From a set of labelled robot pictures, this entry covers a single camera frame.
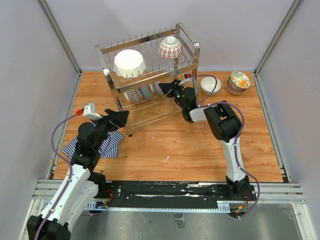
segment striped cloth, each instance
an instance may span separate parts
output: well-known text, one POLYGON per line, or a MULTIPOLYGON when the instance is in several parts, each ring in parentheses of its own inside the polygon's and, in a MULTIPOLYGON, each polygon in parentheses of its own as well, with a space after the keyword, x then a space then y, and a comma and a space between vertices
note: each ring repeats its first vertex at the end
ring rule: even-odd
MULTIPOLYGON (((117 131, 108 132, 108 138, 103 141, 99 153, 102 159, 111 159, 117 158, 119 155, 119 142, 124 139, 124 136, 117 131)), ((76 151, 76 143, 78 142, 77 137, 72 139, 62 151, 68 156, 69 159, 72 159, 76 151)))

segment red cable connector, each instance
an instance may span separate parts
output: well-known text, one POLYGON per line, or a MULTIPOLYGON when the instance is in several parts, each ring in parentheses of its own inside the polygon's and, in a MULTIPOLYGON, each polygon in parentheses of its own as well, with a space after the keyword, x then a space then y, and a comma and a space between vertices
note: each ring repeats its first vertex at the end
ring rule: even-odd
POLYGON ((78 116, 84 113, 84 109, 79 109, 78 111, 75 112, 78 116))

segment white wall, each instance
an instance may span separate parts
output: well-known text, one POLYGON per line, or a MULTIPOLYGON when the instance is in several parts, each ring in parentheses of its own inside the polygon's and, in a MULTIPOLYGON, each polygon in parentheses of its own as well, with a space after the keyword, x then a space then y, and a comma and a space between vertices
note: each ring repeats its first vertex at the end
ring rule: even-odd
POLYGON ((0 4, 0 239, 16 240, 77 74, 36 0, 0 4))
POLYGON ((305 0, 260 78, 294 182, 320 237, 320 1, 305 0))
POLYGON ((253 70, 293 0, 47 0, 83 70, 101 70, 94 45, 184 22, 200 44, 199 69, 253 70))

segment dish rack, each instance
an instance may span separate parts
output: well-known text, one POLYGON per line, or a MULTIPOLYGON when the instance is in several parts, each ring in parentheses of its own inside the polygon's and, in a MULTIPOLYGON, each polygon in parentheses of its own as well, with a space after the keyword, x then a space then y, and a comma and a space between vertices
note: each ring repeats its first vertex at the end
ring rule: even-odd
MULTIPOLYGON (((178 75, 192 71, 197 74, 199 64, 200 46, 190 31, 182 22, 176 24, 175 28, 158 33, 153 31, 147 36, 135 36, 135 39, 119 42, 116 45, 110 44, 108 47, 100 48, 94 46, 98 54, 104 76, 110 87, 111 93, 119 111, 128 110, 130 112, 128 122, 125 126, 129 137, 133 135, 133 129, 153 123, 160 119, 169 117, 177 113, 180 109, 172 99, 164 95, 152 92, 151 99, 143 99, 140 102, 132 103, 126 99, 124 93, 149 86, 152 83, 161 81, 162 83, 172 82, 178 75), (158 54, 158 46, 162 40, 168 36, 176 37, 182 44, 182 53, 179 58, 166 59, 158 54), (139 76, 117 76, 114 72, 114 58, 122 50, 133 49, 139 51, 145 60, 146 70, 139 76)), ((199 95, 197 78, 192 77, 195 94, 199 95)))

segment wooden table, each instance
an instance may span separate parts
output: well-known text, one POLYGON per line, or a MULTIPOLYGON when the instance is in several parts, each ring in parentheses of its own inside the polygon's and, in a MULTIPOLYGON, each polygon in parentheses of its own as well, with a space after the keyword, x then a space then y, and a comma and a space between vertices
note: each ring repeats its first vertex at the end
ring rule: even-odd
MULTIPOLYGON (((219 93, 209 97, 204 103, 226 100, 243 111, 245 127, 240 147, 245 169, 261 182, 282 182, 251 73, 245 72, 251 80, 251 87, 241 95, 228 92, 227 80, 230 72, 201 72, 204 73, 215 75, 222 83, 219 93)), ((200 92, 199 99, 204 97, 200 92)), ((73 113, 88 102, 94 102, 96 111, 100 114, 106 108, 117 110, 102 72, 83 73, 73 113)), ((78 134, 79 125, 88 121, 82 116, 73 118, 68 124, 63 146, 78 134)), ((207 122, 188 123, 178 113, 135 129, 133 137, 128 137, 124 128, 119 132, 124 135, 124 140, 119 144, 119 157, 100 159, 95 168, 96 172, 103 170, 108 180, 226 180, 224 153, 207 122)), ((64 178, 67 170, 68 165, 60 159, 54 179, 64 178)))

